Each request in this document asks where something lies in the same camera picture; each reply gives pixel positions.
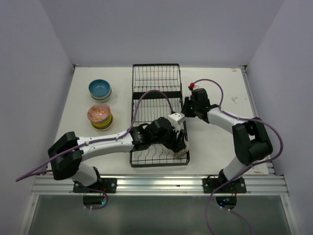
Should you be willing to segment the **blue zigzag patterned bowl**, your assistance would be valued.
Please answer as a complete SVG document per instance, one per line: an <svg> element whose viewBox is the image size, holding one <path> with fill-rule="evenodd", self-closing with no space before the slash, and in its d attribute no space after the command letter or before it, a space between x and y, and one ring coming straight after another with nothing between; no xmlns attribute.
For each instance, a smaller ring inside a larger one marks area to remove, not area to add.
<svg viewBox="0 0 313 235"><path fill-rule="evenodd" d="M111 115L109 105L105 103L95 104L89 108L87 118L90 122L101 123L106 121Z"/></svg>

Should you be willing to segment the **white ceramic bowl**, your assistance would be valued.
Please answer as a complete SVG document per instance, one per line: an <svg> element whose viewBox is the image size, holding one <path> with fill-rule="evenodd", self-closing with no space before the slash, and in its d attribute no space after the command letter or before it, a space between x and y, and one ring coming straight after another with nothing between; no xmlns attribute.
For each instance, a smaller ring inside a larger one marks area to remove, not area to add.
<svg viewBox="0 0 313 235"><path fill-rule="evenodd" d="M98 99L102 99L102 98L106 98L106 97L109 97L109 96L111 96L111 92L110 93L107 93L105 96L96 96L96 95L94 95L94 94L90 94L91 95L91 97L95 97L95 98L98 98Z"/></svg>

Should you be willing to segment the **lime yellow bowl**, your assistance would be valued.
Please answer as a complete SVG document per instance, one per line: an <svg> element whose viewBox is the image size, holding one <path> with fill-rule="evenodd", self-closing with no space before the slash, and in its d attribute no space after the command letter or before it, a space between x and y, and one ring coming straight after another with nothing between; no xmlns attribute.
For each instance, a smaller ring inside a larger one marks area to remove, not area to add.
<svg viewBox="0 0 313 235"><path fill-rule="evenodd" d="M108 120L106 120L105 122L102 123L96 123L96 122L91 122L91 125L93 125L94 127L105 127L105 126L109 126L112 123L113 118L109 118Z"/></svg>

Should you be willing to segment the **pale grey-green bowl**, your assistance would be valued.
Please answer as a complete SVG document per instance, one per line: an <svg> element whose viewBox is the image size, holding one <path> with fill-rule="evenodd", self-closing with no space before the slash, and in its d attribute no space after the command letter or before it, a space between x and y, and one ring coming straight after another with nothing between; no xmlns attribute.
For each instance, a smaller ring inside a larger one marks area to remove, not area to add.
<svg viewBox="0 0 313 235"><path fill-rule="evenodd" d="M99 128L94 128L96 131L101 131L101 132L105 132L105 131L108 131L110 130L111 128L108 127L108 128L102 128L102 129L99 129Z"/></svg>

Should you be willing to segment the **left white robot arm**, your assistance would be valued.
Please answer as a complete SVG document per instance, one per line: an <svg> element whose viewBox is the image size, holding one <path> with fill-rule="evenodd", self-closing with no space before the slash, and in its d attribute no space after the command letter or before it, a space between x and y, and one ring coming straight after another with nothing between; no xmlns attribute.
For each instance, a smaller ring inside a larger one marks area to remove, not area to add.
<svg viewBox="0 0 313 235"><path fill-rule="evenodd" d="M185 131L177 130L167 118L161 117L108 136L78 137L67 132L49 148L48 156L56 181L72 179L90 192L97 192L102 186L100 174L84 161L112 153L140 152L155 144L171 150L175 156L189 150Z"/></svg>

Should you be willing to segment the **brown scale patterned bowl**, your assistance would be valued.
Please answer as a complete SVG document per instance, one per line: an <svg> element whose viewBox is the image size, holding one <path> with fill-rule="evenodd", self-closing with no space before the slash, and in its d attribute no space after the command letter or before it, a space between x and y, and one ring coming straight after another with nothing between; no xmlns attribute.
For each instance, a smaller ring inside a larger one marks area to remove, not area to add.
<svg viewBox="0 0 313 235"><path fill-rule="evenodd" d="M185 147L182 150L174 153L174 159L181 159L189 151L189 142L184 141L184 144Z"/></svg>

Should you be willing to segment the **orange ceramic bowl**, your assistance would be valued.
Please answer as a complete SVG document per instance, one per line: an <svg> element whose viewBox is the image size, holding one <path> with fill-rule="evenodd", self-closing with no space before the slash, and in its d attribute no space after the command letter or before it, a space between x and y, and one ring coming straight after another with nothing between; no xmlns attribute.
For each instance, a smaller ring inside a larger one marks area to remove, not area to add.
<svg viewBox="0 0 313 235"><path fill-rule="evenodd" d="M96 129L106 130L112 125L112 123L110 122L110 123L105 124L105 123L93 123L92 122L91 125Z"/></svg>

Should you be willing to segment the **blue ceramic bowl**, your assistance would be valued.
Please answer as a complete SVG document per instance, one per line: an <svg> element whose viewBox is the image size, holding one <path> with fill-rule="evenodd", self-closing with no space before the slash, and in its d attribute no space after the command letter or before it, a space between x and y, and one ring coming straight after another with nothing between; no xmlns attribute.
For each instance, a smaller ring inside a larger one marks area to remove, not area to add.
<svg viewBox="0 0 313 235"><path fill-rule="evenodd" d="M91 95L95 97L103 97L110 92L111 86L106 80L96 79L90 82L88 89Z"/></svg>

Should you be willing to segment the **black wire dish rack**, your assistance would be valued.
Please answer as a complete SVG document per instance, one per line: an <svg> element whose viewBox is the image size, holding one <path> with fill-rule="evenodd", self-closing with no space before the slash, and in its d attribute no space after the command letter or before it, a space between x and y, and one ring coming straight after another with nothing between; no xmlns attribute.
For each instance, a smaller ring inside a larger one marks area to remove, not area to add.
<svg viewBox="0 0 313 235"><path fill-rule="evenodd" d="M149 124L183 107L180 66L170 64L134 64L132 71L132 119L134 126ZM190 162L187 152L174 159L174 152L161 144L130 154L131 167L183 166Z"/></svg>

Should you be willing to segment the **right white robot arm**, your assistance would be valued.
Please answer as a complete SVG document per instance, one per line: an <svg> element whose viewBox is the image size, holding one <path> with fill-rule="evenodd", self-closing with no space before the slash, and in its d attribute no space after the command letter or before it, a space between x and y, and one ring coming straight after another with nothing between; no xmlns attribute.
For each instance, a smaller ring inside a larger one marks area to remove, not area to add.
<svg viewBox="0 0 313 235"><path fill-rule="evenodd" d="M206 123L216 125L233 136L235 157L219 172L217 179L207 179L207 184L223 192L235 187L236 177L273 152L273 147L265 126L257 117L254 120L239 120L224 114L217 104L211 104L204 88L189 87L191 95L184 100L182 113L188 118L198 117Z"/></svg>

